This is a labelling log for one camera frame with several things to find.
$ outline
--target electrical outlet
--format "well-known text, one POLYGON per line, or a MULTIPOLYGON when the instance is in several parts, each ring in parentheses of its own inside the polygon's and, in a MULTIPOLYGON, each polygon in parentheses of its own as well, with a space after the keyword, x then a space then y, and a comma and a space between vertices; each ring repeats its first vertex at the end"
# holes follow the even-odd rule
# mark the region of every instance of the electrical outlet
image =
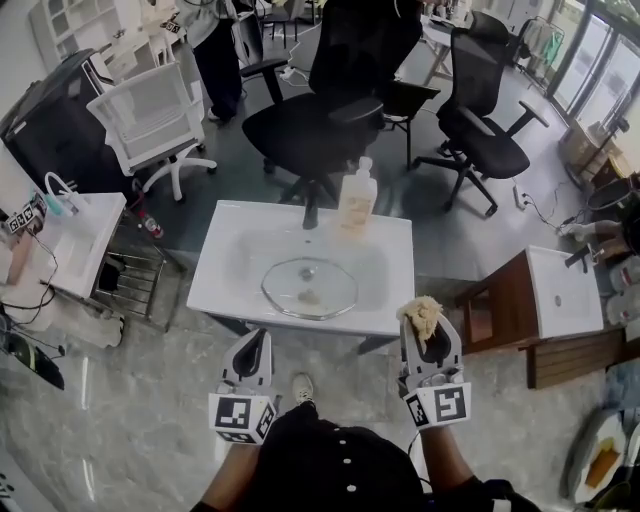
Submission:
POLYGON ((527 207, 527 205, 524 204, 524 196, 522 195, 522 189, 520 188, 519 185, 514 185, 513 186, 513 197, 516 200, 516 206, 518 208, 520 208, 522 211, 525 210, 525 208, 527 207))
POLYGON ((291 78, 291 75, 293 75, 294 72, 295 70, 291 66, 287 66, 282 70, 282 73, 280 73, 280 78, 283 78, 284 80, 289 80, 289 78, 291 78))

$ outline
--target white cabinet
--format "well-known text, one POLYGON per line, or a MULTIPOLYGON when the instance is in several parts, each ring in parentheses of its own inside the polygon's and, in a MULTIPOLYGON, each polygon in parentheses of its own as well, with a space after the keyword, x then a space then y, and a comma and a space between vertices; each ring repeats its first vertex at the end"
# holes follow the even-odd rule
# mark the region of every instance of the white cabinet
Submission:
POLYGON ((99 50, 122 28, 115 0, 40 0, 29 20, 50 72, 74 51, 99 50))

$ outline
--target soap dispenser bottle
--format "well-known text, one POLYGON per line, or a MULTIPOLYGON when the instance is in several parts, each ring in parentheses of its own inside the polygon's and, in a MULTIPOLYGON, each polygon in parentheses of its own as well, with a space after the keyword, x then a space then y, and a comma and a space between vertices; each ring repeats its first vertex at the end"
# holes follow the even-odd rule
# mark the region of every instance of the soap dispenser bottle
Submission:
POLYGON ((364 234, 378 195, 378 184, 370 175, 373 160, 360 157, 355 174, 342 179, 338 204, 338 231, 351 237, 364 234))

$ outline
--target mesh office chair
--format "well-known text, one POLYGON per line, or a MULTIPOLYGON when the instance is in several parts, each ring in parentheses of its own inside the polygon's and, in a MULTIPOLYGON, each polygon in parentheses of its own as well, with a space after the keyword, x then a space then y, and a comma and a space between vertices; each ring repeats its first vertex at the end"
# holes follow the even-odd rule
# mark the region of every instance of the mesh office chair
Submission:
POLYGON ((470 28, 456 28, 451 33, 451 58, 453 61, 453 92, 438 111, 439 126, 449 137, 438 152, 441 158, 418 157, 413 161, 416 169, 421 163, 446 167, 458 172, 458 179, 451 197, 445 204, 449 211, 465 178, 484 194, 491 203, 486 216, 497 210, 489 191, 473 171, 483 179, 508 179, 524 172, 529 159, 512 137, 531 119, 545 127, 549 124, 531 106, 520 101, 525 113, 504 131, 487 117, 498 102, 502 72, 508 58, 509 32, 496 18, 473 11, 470 28))
MULTIPOLYGON (((319 187, 337 201, 329 173, 357 161, 384 127, 384 90, 416 45, 422 26, 413 0, 374 4, 369 0, 329 0, 309 77, 313 93, 283 100, 275 68, 286 61, 265 61, 244 68, 245 77, 263 73, 275 105, 249 117, 243 130, 272 163, 299 176, 280 202, 306 195, 306 212, 315 208, 319 187)), ((305 216, 306 229, 314 226, 305 216)))
POLYGON ((199 165, 213 173, 217 167, 213 160, 187 156, 194 148, 204 150, 204 104, 200 82, 191 84, 189 97, 176 62, 130 78, 91 101, 87 109, 107 131, 105 142, 125 176, 169 159, 144 184, 145 194, 170 174, 173 198, 182 203, 180 168, 199 165))

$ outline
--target wooden stand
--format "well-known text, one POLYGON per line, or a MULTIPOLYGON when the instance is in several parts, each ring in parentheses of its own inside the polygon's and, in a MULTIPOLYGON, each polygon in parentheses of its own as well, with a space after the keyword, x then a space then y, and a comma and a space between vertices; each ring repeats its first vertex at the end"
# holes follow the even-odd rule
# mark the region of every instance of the wooden stand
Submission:
POLYGON ((527 255, 522 251, 483 281, 458 295, 464 311, 463 352, 481 352, 539 339, 536 301, 527 255))

